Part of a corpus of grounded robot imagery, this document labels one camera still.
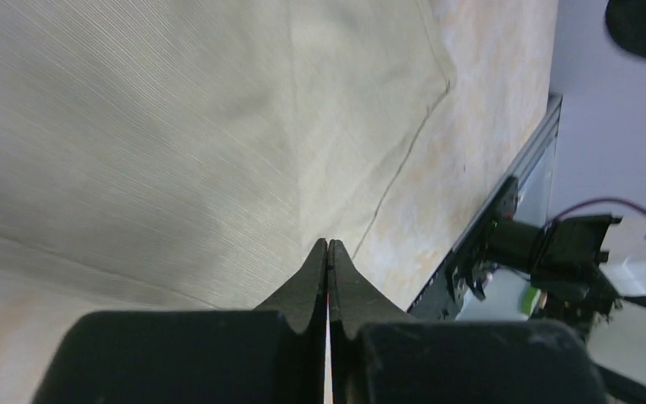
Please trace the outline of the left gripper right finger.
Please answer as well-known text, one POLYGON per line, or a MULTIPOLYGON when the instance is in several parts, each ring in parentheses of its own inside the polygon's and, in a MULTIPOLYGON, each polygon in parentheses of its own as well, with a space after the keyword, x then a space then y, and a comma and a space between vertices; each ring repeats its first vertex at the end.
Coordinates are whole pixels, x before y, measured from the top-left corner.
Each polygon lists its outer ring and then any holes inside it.
POLYGON ((335 403, 603 403, 606 389, 560 322, 424 322, 328 246, 335 403))

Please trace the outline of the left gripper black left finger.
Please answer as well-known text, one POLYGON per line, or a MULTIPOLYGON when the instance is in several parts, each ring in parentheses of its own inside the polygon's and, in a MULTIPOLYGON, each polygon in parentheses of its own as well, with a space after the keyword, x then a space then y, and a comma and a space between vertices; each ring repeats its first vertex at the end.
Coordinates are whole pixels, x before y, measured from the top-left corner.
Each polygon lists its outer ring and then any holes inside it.
POLYGON ((95 311, 67 331, 36 403, 320 403, 327 243, 248 311, 95 311))

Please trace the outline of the beige cloth napkin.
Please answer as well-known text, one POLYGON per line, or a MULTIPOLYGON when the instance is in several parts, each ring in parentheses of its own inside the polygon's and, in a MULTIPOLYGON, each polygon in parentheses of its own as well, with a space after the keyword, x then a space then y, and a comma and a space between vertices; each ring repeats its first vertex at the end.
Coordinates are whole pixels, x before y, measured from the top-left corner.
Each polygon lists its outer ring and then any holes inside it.
POLYGON ((0 272, 253 306, 360 246, 453 76, 426 1, 0 1, 0 272))

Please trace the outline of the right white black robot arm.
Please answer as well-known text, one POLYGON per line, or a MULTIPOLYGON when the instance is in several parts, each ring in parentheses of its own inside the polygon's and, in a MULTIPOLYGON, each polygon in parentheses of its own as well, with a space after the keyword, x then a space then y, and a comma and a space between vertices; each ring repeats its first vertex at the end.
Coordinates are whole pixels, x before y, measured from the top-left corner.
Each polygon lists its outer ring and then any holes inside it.
POLYGON ((495 221, 485 256, 587 328, 621 299, 646 302, 646 1, 562 1, 553 56, 566 107, 552 201, 588 200, 541 226, 495 221))

